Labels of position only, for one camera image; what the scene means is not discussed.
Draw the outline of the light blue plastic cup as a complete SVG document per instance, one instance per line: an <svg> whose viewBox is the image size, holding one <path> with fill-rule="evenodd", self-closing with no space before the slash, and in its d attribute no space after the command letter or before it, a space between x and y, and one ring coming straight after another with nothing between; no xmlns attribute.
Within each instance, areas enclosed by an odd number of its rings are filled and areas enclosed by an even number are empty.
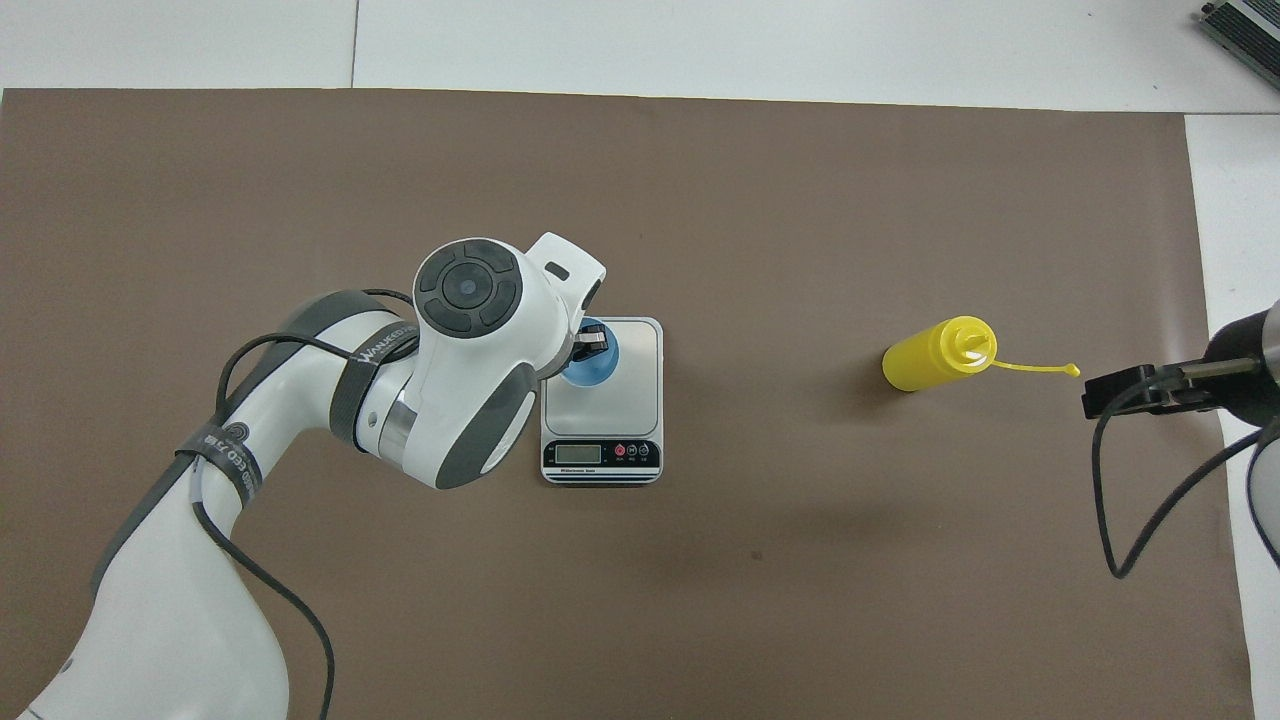
<svg viewBox="0 0 1280 720"><path fill-rule="evenodd" d="M580 327L590 322L604 323L598 318L585 316L581 320ZM620 364L620 342L614 332L609 328L609 325L607 323L604 324L607 325L608 341L611 342L611 348L604 354L600 354L586 361L576 361L575 338L573 338L573 346L570 352L570 361L564 365L564 369L559 374L567 383L576 387L594 387L604 383L613 375L616 368Z"/></svg>

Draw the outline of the yellow squeeze bottle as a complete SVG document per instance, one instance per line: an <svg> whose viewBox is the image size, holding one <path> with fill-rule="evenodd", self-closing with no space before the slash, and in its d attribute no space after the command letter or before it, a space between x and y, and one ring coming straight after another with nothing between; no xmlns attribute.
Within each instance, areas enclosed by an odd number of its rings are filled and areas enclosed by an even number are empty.
<svg viewBox="0 0 1280 720"><path fill-rule="evenodd" d="M906 393L968 379L991 368L1071 378L1082 374L1073 363L1057 366L1009 363L998 357L998 350L997 334L988 323L960 315L891 345L879 368L891 387Z"/></svg>

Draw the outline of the silver digital kitchen scale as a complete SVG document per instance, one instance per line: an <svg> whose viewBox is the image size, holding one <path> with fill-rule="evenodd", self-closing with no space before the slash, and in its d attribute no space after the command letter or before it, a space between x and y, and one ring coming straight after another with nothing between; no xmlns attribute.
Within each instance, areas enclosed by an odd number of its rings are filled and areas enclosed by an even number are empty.
<svg viewBox="0 0 1280 720"><path fill-rule="evenodd" d="M594 316L620 342L613 375L576 387L561 373L540 384L540 471L563 487L639 487L664 461L664 336L649 316Z"/></svg>

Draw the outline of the brown paper mat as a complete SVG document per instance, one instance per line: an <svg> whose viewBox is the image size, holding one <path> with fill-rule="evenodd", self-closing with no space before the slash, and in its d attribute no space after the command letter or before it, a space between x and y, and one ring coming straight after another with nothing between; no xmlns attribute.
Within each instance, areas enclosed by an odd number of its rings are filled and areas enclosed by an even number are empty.
<svg viewBox="0 0 1280 720"><path fill-rule="evenodd" d="M545 232L666 336L658 482L530 427L436 492L298 438L234 541L335 646L335 720L1251 720L1224 475L1105 566L1078 380L919 395L956 315L1094 377L1202 354L1178 114L408 91L0 105L0 717L244 341L452 240Z"/></svg>

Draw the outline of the grey ribbed metal device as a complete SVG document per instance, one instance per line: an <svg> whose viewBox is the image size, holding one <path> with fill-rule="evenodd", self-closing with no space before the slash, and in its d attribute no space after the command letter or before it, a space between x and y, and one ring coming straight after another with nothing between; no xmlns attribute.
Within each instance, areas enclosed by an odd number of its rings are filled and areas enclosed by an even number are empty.
<svg viewBox="0 0 1280 720"><path fill-rule="evenodd" d="M1280 0L1207 0L1198 27L1280 92Z"/></svg>

